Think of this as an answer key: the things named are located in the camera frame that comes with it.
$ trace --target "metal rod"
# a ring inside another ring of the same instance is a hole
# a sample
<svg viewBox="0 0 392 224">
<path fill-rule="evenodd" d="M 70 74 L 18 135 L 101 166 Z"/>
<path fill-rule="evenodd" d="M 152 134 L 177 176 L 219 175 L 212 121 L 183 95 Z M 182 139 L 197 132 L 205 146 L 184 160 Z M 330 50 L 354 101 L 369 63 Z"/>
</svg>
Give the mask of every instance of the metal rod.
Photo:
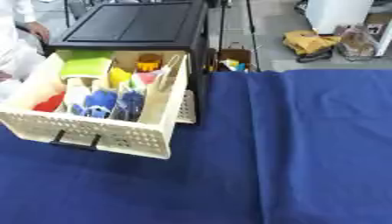
<svg viewBox="0 0 392 224">
<path fill-rule="evenodd" d="M 64 0 L 64 13 L 66 14 L 66 27 L 70 26 L 68 0 Z"/>
<path fill-rule="evenodd" d="M 222 8 L 220 15 L 220 35 L 219 35 L 219 48 L 218 48 L 218 60 L 221 58 L 221 51 L 223 47 L 223 30 L 225 29 L 225 16 L 226 7 L 228 6 L 228 0 L 222 0 L 220 3 Z"/>
<path fill-rule="evenodd" d="M 255 52 L 255 64 L 257 66 L 256 71 L 261 72 L 262 70 L 260 69 L 259 54 L 257 51 L 257 44 L 256 44 L 256 37 L 255 37 L 256 28 L 255 28 L 255 24 L 253 22 L 253 15 L 252 15 L 252 8 L 250 5 L 250 0 L 247 0 L 247 9 L 248 9 L 249 29 L 250 29 L 250 33 L 252 35 L 253 48 L 254 48 L 254 52 Z"/>
</svg>

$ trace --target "white drawer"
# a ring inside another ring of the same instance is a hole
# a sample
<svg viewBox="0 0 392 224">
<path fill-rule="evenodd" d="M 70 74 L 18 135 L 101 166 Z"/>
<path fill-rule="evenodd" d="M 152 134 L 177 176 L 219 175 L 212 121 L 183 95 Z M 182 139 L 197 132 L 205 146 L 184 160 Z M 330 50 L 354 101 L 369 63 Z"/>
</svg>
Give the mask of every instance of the white drawer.
<svg viewBox="0 0 392 224">
<path fill-rule="evenodd" d="M 116 59 L 120 65 L 132 69 L 139 53 L 117 52 Z M 95 148 L 100 151 L 167 159 L 171 155 L 169 143 L 178 116 L 183 122 L 195 122 L 194 111 L 191 111 L 194 110 L 193 93 L 186 90 L 188 55 L 185 52 L 155 53 L 162 53 L 164 62 L 174 54 L 180 55 L 181 60 L 172 69 L 170 79 L 173 84 L 158 104 L 157 111 L 160 112 L 153 122 L 124 122 L 32 111 L 43 97 L 47 99 L 53 92 L 65 90 L 66 85 L 60 80 L 59 72 L 67 58 L 67 51 L 54 53 L 31 74 L 20 91 L 0 106 L 0 120 L 15 135 L 26 140 L 50 143 L 62 132 L 62 143 L 90 146 L 96 141 Z M 191 120 L 185 119 L 184 114 L 191 116 Z"/>
</svg>

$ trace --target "person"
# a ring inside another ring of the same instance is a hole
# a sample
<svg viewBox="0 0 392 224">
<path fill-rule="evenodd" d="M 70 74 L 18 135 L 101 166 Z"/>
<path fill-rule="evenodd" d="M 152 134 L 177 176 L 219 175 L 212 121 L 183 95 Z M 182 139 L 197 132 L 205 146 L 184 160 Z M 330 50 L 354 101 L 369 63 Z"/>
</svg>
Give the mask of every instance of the person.
<svg viewBox="0 0 392 224">
<path fill-rule="evenodd" d="M 0 101 L 45 59 L 37 49 L 18 38 L 15 12 L 23 17 L 30 33 L 45 42 L 50 36 L 49 31 L 36 21 L 31 0 L 0 0 Z"/>
</svg>

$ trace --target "yellow toy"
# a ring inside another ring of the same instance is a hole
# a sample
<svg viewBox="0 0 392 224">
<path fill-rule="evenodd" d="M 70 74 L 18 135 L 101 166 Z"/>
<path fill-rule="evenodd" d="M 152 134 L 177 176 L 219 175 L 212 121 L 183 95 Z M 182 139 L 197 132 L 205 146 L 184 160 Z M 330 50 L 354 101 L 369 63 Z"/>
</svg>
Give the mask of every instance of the yellow toy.
<svg viewBox="0 0 392 224">
<path fill-rule="evenodd" d="M 110 81 L 110 86 L 112 88 L 119 88 L 120 83 L 129 81 L 132 73 L 125 72 L 118 66 L 113 66 L 110 69 L 110 76 L 109 76 L 109 81 Z"/>
</svg>

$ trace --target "green sponge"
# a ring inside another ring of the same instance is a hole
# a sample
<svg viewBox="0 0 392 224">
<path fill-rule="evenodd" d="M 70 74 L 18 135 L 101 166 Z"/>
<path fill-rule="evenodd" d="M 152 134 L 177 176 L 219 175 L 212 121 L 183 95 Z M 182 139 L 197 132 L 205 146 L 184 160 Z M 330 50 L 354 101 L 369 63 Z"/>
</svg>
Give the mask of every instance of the green sponge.
<svg viewBox="0 0 392 224">
<path fill-rule="evenodd" d="M 108 72 L 113 61 L 113 52 L 111 51 L 73 50 L 71 54 L 61 70 L 62 80 L 69 78 L 99 79 L 100 76 Z"/>
</svg>

